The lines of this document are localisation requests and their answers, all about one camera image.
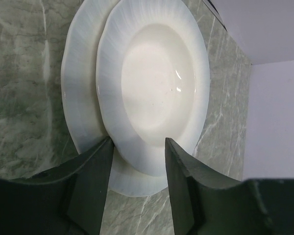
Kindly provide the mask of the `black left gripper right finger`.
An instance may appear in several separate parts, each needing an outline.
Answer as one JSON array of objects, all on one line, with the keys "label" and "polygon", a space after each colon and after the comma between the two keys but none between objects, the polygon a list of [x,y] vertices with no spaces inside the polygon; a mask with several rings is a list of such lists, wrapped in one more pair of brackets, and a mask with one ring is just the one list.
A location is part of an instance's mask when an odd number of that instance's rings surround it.
[{"label": "black left gripper right finger", "polygon": [[165,140],[177,235],[294,235],[294,179],[238,181]]}]

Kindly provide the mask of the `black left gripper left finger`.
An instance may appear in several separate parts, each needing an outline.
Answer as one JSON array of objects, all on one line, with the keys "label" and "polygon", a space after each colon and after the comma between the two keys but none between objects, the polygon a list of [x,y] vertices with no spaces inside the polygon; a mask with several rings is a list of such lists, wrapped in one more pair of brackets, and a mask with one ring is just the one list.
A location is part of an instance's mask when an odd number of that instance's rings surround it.
[{"label": "black left gripper left finger", "polygon": [[98,235],[112,160],[106,137],[30,178],[0,178],[0,235]]}]

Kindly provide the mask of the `white deep plate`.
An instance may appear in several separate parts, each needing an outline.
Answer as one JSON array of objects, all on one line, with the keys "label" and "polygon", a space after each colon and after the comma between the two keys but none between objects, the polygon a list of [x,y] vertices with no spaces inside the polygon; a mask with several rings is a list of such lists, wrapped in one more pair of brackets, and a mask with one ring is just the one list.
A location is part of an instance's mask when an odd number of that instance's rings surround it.
[{"label": "white deep plate", "polygon": [[[103,125],[97,91],[96,58],[106,20],[116,0],[85,0],[66,38],[61,65],[62,103],[66,124],[79,154],[108,134]],[[151,196],[167,188],[166,176],[141,173],[114,150],[109,187],[129,197]]]},{"label": "white deep plate", "polygon": [[208,54],[180,0],[122,0],[98,46],[96,85],[104,126],[137,171],[163,176],[165,139],[192,153],[205,123]]}]

